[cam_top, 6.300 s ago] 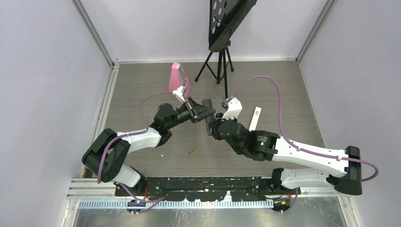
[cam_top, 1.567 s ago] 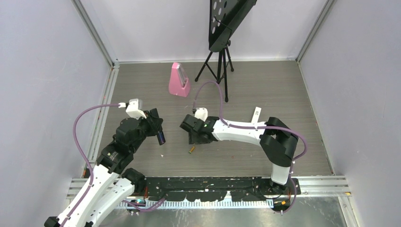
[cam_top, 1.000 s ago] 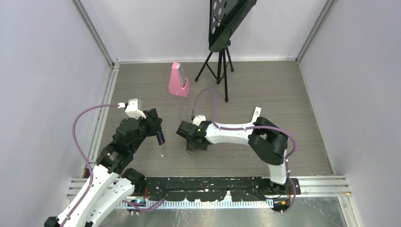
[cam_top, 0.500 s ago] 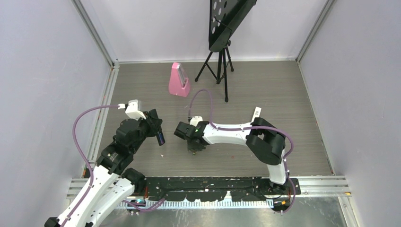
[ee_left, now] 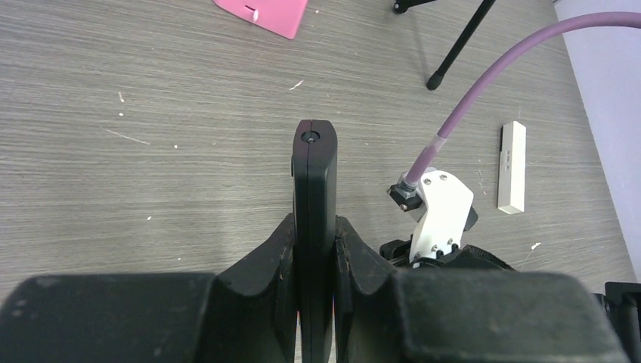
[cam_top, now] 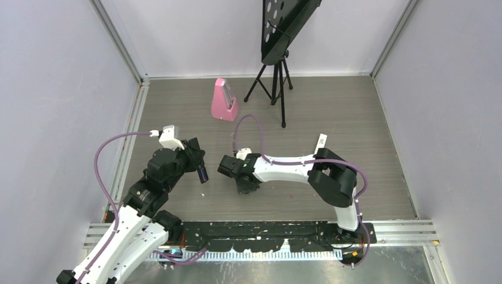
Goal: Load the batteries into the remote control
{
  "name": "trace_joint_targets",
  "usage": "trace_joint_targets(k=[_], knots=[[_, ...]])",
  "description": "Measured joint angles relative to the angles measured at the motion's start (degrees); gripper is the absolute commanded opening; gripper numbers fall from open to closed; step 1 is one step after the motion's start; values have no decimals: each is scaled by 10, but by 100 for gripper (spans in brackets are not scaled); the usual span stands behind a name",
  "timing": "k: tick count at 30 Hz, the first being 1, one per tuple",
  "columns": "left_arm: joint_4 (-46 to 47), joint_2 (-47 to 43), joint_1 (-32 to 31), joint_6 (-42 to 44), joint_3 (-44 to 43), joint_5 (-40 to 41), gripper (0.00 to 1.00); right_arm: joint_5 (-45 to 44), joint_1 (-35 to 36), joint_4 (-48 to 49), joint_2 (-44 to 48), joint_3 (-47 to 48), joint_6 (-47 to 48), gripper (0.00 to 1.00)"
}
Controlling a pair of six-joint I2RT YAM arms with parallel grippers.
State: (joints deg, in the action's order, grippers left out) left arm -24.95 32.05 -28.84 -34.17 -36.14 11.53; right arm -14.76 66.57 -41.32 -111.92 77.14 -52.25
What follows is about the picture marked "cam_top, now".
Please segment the white remote control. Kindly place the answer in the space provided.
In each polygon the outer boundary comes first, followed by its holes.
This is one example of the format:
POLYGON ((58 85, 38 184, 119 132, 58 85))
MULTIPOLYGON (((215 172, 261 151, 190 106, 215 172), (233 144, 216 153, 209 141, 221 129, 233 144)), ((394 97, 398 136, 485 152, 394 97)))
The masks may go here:
POLYGON ((326 140, 327 140, 327 135, 321 133, 318 137, 317 144, 316 144, 316 147, 314 150, 314 154, 317 154, 317 152, 320 148, 325 148, 326 140))

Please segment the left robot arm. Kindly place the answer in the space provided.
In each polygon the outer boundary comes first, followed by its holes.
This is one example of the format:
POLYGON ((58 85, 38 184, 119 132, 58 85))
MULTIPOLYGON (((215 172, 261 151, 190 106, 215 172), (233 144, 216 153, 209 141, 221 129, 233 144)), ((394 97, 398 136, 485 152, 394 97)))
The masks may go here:
POLYGON ((57 283, 124 283, 159 246, 181 239, 181 220, 162 206, 184 174, 195 172, 201 183, 208 181, 205 151, 196 137, 159 142, 162 148, 130 187, 107 232, 78 266, 59 273, 57 283))

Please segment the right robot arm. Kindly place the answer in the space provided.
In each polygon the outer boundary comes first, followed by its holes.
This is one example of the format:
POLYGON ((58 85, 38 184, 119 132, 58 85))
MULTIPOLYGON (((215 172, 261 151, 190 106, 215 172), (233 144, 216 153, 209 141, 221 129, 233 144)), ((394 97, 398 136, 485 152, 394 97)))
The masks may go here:
POLYGON ((341 240, 352 243, 362 234, 355 205, 357 172, 327 148, 299 157, 273 157, 241 149, 235 156, 223 156, 217 171, 235 180, 239 194, 254 192, 265 182, 309 184, 334 208, 341 240))

